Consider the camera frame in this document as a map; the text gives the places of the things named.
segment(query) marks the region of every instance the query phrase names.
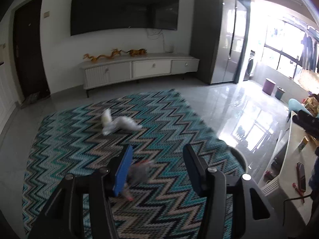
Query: smartphone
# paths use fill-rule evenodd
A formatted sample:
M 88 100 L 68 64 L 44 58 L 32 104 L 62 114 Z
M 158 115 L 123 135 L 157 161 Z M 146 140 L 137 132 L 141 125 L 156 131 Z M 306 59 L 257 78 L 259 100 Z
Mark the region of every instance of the smartphone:
M 302 192 L 306 191 L 305 167 L 301 163 L 297 163 L 298 187 Z

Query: large flat screen tv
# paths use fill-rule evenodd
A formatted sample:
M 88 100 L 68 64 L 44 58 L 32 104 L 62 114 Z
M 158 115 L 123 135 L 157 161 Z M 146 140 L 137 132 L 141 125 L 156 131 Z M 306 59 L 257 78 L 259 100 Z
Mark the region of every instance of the large flat screen tv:
M 72 0 L 71 35 L 110 28 L 177 30 L 179 0 Z

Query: washing machine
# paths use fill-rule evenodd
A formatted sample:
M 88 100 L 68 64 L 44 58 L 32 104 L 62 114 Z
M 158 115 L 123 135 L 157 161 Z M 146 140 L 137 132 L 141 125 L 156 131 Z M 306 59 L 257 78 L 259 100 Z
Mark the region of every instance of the washing machine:
M 251 50 L 246 73 L 245 73 L 245 77 L 244 77 L 244 81 L 249 80 L 249 77 L 252 76 L 252 70 L 253 70 L 253 66 L 254 66 L 254 58 L 255 58 L 255 51 Z

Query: glossy gray floor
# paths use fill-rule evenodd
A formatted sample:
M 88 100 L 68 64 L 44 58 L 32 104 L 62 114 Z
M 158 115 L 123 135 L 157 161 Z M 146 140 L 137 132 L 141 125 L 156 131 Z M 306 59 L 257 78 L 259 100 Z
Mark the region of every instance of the glossy gray floor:
M 262 88 L 246 81 L 205 85 L 181 76 L 169 76 L 97 88 L 86 97 L 81 88 L 72 88 L 18 110 L 0 148 L 0 209 L 14 231 L 24 238 L 22 186 L 32 141 L 44 116 L 131 93 L 177 89 L 205 123 L 228 145 L 241 151 L 249 173 L 258 182 L 265 170 L 280 130 L 287 120 L 287 107 Z

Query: teal carpet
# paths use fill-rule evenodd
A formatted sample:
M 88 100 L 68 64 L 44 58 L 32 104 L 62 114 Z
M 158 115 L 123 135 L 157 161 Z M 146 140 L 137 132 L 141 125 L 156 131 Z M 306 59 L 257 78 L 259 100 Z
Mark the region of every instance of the teal carpet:
M 140 131 L 101 134 L 101 113 L 130 116 Z M 182 158 L 190 143 L 209 166 L 225 174 L 243 169 L 200 117 L 175 90 L 128 95 L 45 117 L 33 143 L 23 186 L 23 222 L 28 233 L 55 187 L 67 173 L 88 175 L 105 166 L 123 145 L 134 147 L 134 161 L 153 159 L 147 183 L 131 188 L 133 202 L 111 200 L 120 238 L 196 238 L 205 198 L 192 190 Z M 224 238 L 230 238 L 232 201 L 227 200 Z M 84 198 L 84 226 L 91 237 L 88 197 Z

